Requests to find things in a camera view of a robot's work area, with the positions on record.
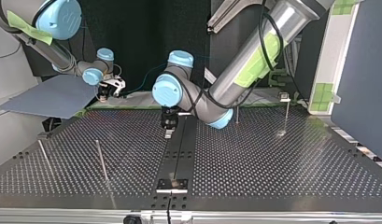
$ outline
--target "blue joint cover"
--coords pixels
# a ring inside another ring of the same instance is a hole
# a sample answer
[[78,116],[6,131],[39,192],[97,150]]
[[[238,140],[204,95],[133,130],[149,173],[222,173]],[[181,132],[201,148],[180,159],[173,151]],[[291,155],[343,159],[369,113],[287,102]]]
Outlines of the blue joint cover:
[[193,68],[194,59],[193,56],[186,51],[174,50],[170,53],[168,62]]
[[82,77],[89,85],[96,86],[103,80],[103,72],[97,68],[88,68],[83,72]]
[[39,16],[36,29],[52,34],[54,39],[66,40],[77,33],[81,21],[82,9],[77,0],[57,0]]
[[231,121],[232,116],[233,116],[233,109],[230,109],[228,110],[228,112],[226,112],[226,114],[222,118],[208,125],[216,129],[223,129],[228,125],[229,121]]
[[172,107],[181,102],[182,87],[175,77],[163,74],[153,85],[152,95],[159,105]]
[[99,49],[97,50],[97,58],[105,61],[114,61],[114,52],[110,49]]

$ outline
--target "tapped hole grid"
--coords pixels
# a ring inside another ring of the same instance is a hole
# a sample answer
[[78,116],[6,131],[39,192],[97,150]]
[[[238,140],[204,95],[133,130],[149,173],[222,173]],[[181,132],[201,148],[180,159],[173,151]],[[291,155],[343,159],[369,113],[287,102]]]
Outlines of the tapped hole grid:
[[382,181],[332,138],[319,119],[292,108],[242,109],[240,124],[197,124],[192,196],[283,199],[382,198]]
[[[0,194],[146,197],[154,192],[167,140],[160,110],[91,111],[0,174]],[[95,140],[106,162],[109,184]]]

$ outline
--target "metal rod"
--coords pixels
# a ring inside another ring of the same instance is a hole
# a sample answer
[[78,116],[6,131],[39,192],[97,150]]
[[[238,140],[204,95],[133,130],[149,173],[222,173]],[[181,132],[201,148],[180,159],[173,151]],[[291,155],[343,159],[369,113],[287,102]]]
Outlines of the metal rod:
[[237,107],[237,112],[236,112],[236,124],[240,123],[240,122],[239,122],[239,117],[240,117],[240,106]]
[[290,112],[290,101],[287,102],[286,121],[289,118],[289,112]]
[[100,162],[101,162],[101,166],[103,167],[104,176],[106,180],[109,181],[108,173],[106,172],[106,163],[104,162],[103,151],[101,150],[101,147],[100,147],[100,141],[95,140],[95,144],[97,146],[98,155],[100,156]]
[[45,148],[43,147],[43,144],[42,144],[42,141],[41,140],[38,140],[38,143],[39,143],[39,147],[41,148],[42,150],[42,153],[43,153],[43,157],[45,157],[45,160],[48,160],[48,154],[46,154],[46,151],[45,151]]

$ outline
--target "metal workbench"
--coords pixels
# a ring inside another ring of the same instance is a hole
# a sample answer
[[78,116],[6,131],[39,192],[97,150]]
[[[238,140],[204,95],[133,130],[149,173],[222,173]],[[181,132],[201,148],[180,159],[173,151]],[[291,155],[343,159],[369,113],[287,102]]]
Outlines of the metal workbench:
[[[88,112],[42,141],[48,160],[35,143],[0,167],[0,223],[382,221],[382,168],[302,108],[285,114],[242,108],[220,131],[182,117],[166,140],[160,110]],[[157,193],[165,179],[187,192]]]

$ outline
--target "white wall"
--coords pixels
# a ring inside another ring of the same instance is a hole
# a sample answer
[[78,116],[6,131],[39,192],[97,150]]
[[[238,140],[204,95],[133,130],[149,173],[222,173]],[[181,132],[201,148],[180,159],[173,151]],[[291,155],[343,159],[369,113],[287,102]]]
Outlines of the white wall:
[[[0,56],[14,52],[19,42],[0,28]],[[37,85],[22,48],[0,59],[0,105],[23,91]],[[43,132],[45,118],[0,110],[0,165],[14,154],[33,144]]]
[[[330,15],[310,99],[313,99],[317,83],[332,83],[333,93],[337,93],[358,9],[359,5],[356,5],[349,15]],[[327,112],[309,112],[314,115],[331,115],[332,107],[333,104]]]

